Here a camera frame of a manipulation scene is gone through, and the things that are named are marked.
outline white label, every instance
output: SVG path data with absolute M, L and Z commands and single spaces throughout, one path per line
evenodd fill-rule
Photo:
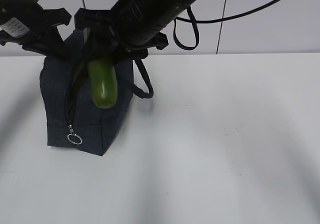
M 21 38 L 30 31 L 27 26 L 15 17 L 11 18 L 7 23 L 0 25 L 0 28 L 13 38 Z

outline bag strap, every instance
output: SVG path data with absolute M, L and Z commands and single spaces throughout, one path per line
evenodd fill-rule
M 173 40 L 175 42 L 175 44 L 183 49 L 183 50 L 186 50 L 186 51 L 192 51 L 194 49 L 196 49 L 198 46 L 199 46 L 199 43 L 200 43 L 200 33 L 199 33 L 199 29 L 198 29 L 198 25 L 197 25 L 197 20 L 196 20 L 196 17 L 194 15 L 194 13 L 192 12 L 191 10 L 191 6 L 189 6 L 187 9 L 186 9 L 187 13 L 188 13 L 188 16 L 190 18 L 190 21 L 191 21 L 191 24 L 192 24 L 192 28 L 193 28 L 193 32 L 194 32 L 194 37 L 195 37 L 195 46 L 186 46 L 186 45 L 183 45 L 178 37 L 177 37 L 177 19 L 174 19 L 174 29 L 173 29 Z
M 127 88 L 133 93 L 135 94 L 137 97 L 141 98 L 141 99 L 151 99 L 154 97 L 154 88 L 152 87 L 148 72 L 145 68 L 144 63 L 142 62 L 141 59 L 135 59 L 134 60 L 136 66 L 138 67 L 138 70 L 146 84 L 146 86 L 148 87 L 149 93 L 144 92 L 142 89 L 140 89 L 139 87 L 137 87 L 134 83 L 132 83 L 131 81 L 120 77 L 121 80 L 126 84 Z

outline white tabletop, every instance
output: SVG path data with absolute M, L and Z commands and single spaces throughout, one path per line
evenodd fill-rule
M 42 62 L 0 57 L 1 224 L 320 222 L 320 54 L 151 56 L 103 157 L 46 146 Z

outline black wire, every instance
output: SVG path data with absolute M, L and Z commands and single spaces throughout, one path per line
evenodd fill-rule
M 226 6 L 227 6 L 227 0 L 224 0 L 222 19 L 225 18 Z M 219 47 L 220 47 L 220 40 L 221 40 L 221 33 L 222 33 L 223 24 L 224 24 L 224 22 L 222 21 L 221 25 L 220 25 L 218 44 L 216 46 L 216 54 L 219 53 Z
M 228 16 L 228 17 L 225 17 L 225 18 L 221 18 L 221 19 L 216 19 L 216 20 L 197 20 L 196 23 L 197 24 L 213 24 L 213 23 L 220 23 L 220 22 L 225 22 L 225 21 L 230 21 L 230 20 L 234 20 L 234 19 L 237 19 L 237 18 L 242 18 L 242 17 L 245 17 L 245 16 L 248 16 L 250 14 L 253 14 L 253 13 L 256 13 L 258 11 L 261 11 L 263 9 L 266 9 L 278 2 L 280 2 L 281 0 L 273 0 L 263 6 L 260 6 L 256 9 L 253 9 L 253 10 L 250 10 L 250 11 L 247 11 L 247 12 L 244 12 L 242 14 L 238 14 L 238 15 L 233 15 L 233 16 Z M 181 17 L 177 17 L 176 18 L 177 20 L 179 21 L 182 21 L 182 22 L 186 22 L 186 23 L 192 23 L 191 20 L 189 19 L 185 19 L 185 18 L 181 18 Z
M 186 50 L 186 51 L 192 51 L 192 50 L 196 49 L 200 43 L 200 33 L 199 33 L 198 25 L 197 25 L 197 20 L 195 18 L 194 13 L 191 10 L 191 6 L 189 6 L 186 9 L 186 11 L 187 11 L 188 16 L 189 16 L 191 23 L 192 23 L 192 28 L 193 28 L 194 37 L 195 37 L 195 46 L 186 46 L 186 45 L 183 45 L 179 41 L 179 39 L 177 37 L 177 21 L 176 20 L 174 20 L 173 40 L 179 48 Z

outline green object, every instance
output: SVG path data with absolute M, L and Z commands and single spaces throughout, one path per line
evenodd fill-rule
M 88 63 L 92 99 L 97 107 L 112 108 L 117 103 L 118 82 L 113 60 L 109 57 Z

